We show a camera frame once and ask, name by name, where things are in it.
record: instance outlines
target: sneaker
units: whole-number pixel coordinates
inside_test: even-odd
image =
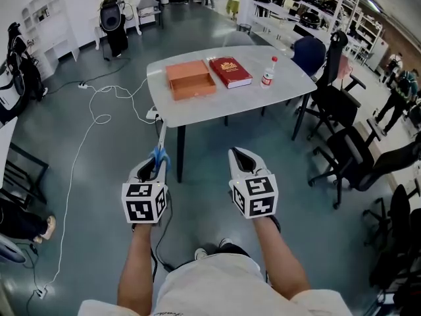
[[[34,238],[34,242],[35,242],[36,244],[42,244],[42,237],[41,237],[41,236],[36,236],[36,237]]]
[[[202,260],[206,256],[208,256],[208,253],[203,248],[197,248],[195,251],[195,260]]]
[[[221,242],[219,243],[218,247],[221,248],[223,245],[226,245],[226,244],[233,244],[233,242],[230,238],[223,238]]]
[[[46,240],[50,240],[50,237],[51,237],[51,235],[52,235],[52,233],[54,232],[54,229],[55,229],[55,218],[54,218],[54,216],[51,215],[50,217],[48,217],[47,224],[48,224],[47,232],[45,232],[45,234],[42,234],[41,236],[42,236],[42,238],[44,238]]]

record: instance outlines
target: red book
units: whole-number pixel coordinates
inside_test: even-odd
[[[209,66],[215,71],[228,89],[246,86],[253,77],[233,57],[221,57],[209,60]]]

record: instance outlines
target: white bottle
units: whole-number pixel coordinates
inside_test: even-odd
[[[278,62],[278,58],[276,56],[272,57],[272,67],[268,67],[264,70],[262,80],[260,81],[260,86],[263,89],[267,89],[272,84],[272,80],[275,75],[275,64]]]

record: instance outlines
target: gray floor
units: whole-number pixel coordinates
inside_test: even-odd
[[[149,63],[221,46],[227,32],[235,28],[233,22],[196,5],[166,8],[164,21],[164,30],[152,26],[145,28],[141,37],[130,34],[130,50],[124,57],[131,57],[131,63],[92,84],[98,88],[118,84],[133,91],[145,78]],[[101,51],[89,47],[81,52],[77,63],[65,60],[47,85],[54,90],[63,82],[86,80],[121,64],[104,61]],[[92,91],[80,90],[74,84],[32,104],[20,117],[13,137],[15,143],[51,166],[42,187],[58,227],[53,238],[39,247],[39,285],[50,281],[57,270],[70,169],[91,124],[91,95]],[[135,102],[141,116],[151,108],[147,85],[137,93]],[[130,100],[116,99],[111,93],[98,95],[93,110],[98,115],[111,114],[112,120],[94,126],[80,152],[68,206],[61,272],[44,300],[35,297],[31,301],[32,316],[76,315],[86,299],[116,301],[132,235],[121,207],[121,183],[153,149],[157,137],[153,125],[136,119]],[[264,269],[253,226],[228,196],[227,151],[232,146],[244,147],[261,155],[277,177],[280,196],[276,215],[282,234],[303,264],[312,287],[341,292],[353,314],[362,315],[376,295],[368,285],[376,252],[362,244],[369,223],[360,214],[374,198],[390,196],[387,184],[381,179],[367,192],[344,189],[343,204],[334,211],[333,185],[321,181],[310,188],[307,184],[325,167],[321,157],[311,154],[323,139],[316,137],[310,143],[305,139],[315,120],[306,117],[299,137],[292,142],[294,121],[292,104],[278,104],[269,107],[265,117],[260,117],[258,110],[231,116],[229,127],[222,119],[187,127],[184,182],[176,182],[175,170],[168,175],[174,218],[162,242],[161,256],[177,266],[191,259],[198,246],[217,244],[229,236]],[[175,163],[176,130],[168,130],[166,147]],[[154,228],[154,243],[161,233],[162,228]],[[3,265],[1,277],[15,313],[25,315],[26,301],[34,289],[31,270]],[[155,294],[164,277],[159,268]]]

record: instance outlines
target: white cable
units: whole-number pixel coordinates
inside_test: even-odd
[[[85,142],[85,140],[86,140],[86,137],[87,137],[87,134],[89,133],[89,131],[91,130],[91,128],[92,128],[92,126],[94,126],[95,124],[100,124],[100,125],[103,125],[103,124],[106,124],[106,123],[108,123],[110,120],[111,120],[111,115],[108,115],[108,114],[103,114],[103,115],[99,115],[99,116],[97,116],[97,117],[95,117],[95,115],[93,114],[93,111],[92,111],[92,108],[91,108],[91,104],[92,104],[92,101],[93,101],[93,99],[95,98],[95,96],[97,95],[97,93],[107,93],[107,92],[110,92],[111,90],[115,90],[115,92],[116,92],[116,97],[117,98],[119,98],[119,99],[127,99],[127,98],[131,98],[132,99],[132,105],[133,105],[133,110],[134,110],[134,112],[136,113],[136,116],[137,116],[137,118],[139,119],[139,120],[141,120],[142,122],[144,122],[144,123],[146,123],[146,124],[154,124],[156,121],[154,120],[153,122],[147,122],[146,120],[143,120],[142,118],[140,118],[139,117],[139,114],[137,113],[137,111],[136,111],[136,108],[135,108],[135,106],[134,106],[134,100],[133,100],[133,96],[142,88],[142,86],[143,86],[143,84],[146,82],[146,80],[147,80],[147,78],[145,78],[144,80],[143,80],[143,82],[141,83],[141,85],[140,85],[140,87],[134,92],[134,93],[130,93],[127,89],[125,89],[125,88],[122,88],[122,87],[120,87],[120,86],[106,86],[106,87],[103,87],[103,88],[101,88],[101,89],[99,89],[99,90],[96,90],[93,86],[87,86],[88,88],[92,88],[92,89],[94,89],[95,90],[95,93],[92,95],[92,97],[91,97],[91,100],[89,101],[89,111],[91,112],[91,115],[92,115],[92,120],[93,120],[93,122],[92,122],[92,124],[89,126],[89,128],[88,128],[88,130],[86,131],[86,133],[85,133],[85,136],[84,136],[84,138],[83,138],[83,140],[82,140],[82,142],[81,142],[81,144],[79,145],[79,148],[78,148],[78,152],[77,152],[77,154],[76,154],[76,157],[74,158],[74,161],[73,161],[73,165],[72,165],[72,170],[71,170],[71,173],[70,173],[70,184],[69,184],[69,187],[68,187],[68,192],[67,192],[67,198],[66,198],[66,209],[64,210],[64,219],[63,219],[63,234],[62,234],[62,236],[61,236],[61,242],[60,242],[60,257],[59,257],[59,268],[57,269],[57,272],[55,273],[55,275],[54,275],[54,278],[50,281],[50,282],[48,282],[48,283],[46,283],[45,285],[44,285],[44,287],[43,287],[43,289],[45,290],[46,288],[47,288],[47,286],[49,286],[51,283],[53,283],[53,282],[55,282],[55,279],[57,278],[57,275],[59,275],[59,273],[60,273],[60,269],[61,269],[61,259],[62,259],[62,253],[63,253],[63,240],[64,240],[64,233],[66,232],[66,218],[67,218],[67,209],[68,209],[68,199],[69,199],[69,196],[70,196],[70,191],[71,191],[71,189],[72,189],[72,181],[73,181],[73,171],[74,171],[74,166],[75,166],[75,164],[76,164],[76,161],[78,160],[78,157],[79,157],[79,152],[80,152],[80,150],[81,150],[81,148],[82,148],[82,146],[83,146],[83,144],[84,144],[84,142]],[[117,88],[119,88],[119,89],[121,89],[121,90],[124,90],[124,91],[126,91],[128,94],[129,94],[129,96],[127,96],[127,97],[124,97],[124,96],[119,96],[118,95],[118,93],[117,93]],[[102,118],[102,117],[107,117],[107,119],[106,120],[104,120],[104,121],[98,121],[100,118]]]

